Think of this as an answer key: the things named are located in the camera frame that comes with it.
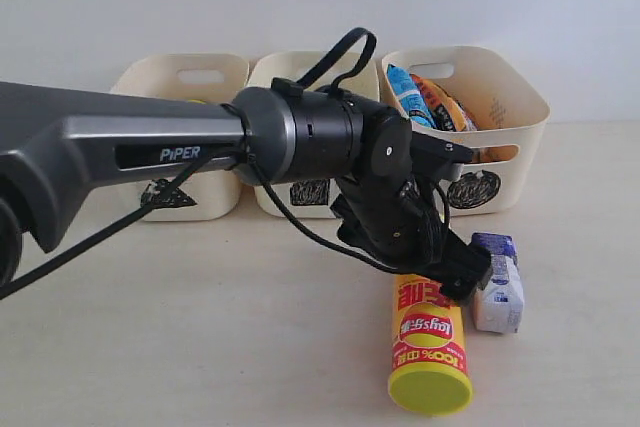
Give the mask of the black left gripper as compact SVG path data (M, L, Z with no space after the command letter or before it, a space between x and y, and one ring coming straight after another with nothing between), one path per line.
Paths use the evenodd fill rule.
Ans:
M338 197L331 210L341 220L338 238L396 275L416 274L440 284L439 292L466 303L493 273L491 254L467 244L422 200L378 200L350 205Z

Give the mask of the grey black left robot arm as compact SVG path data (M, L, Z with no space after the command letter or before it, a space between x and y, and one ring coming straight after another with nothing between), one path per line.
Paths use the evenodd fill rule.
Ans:
M491 257L451 230L440 183L471 158L464 146L415 132L388 105L284 79L225 104L3 83L1 293L159 209L192 174L232 171L266 191L334 180L341 224L333 251L432 279L463 302L488 283ZM92 190L135 181L156 186L134 212L58 251Z

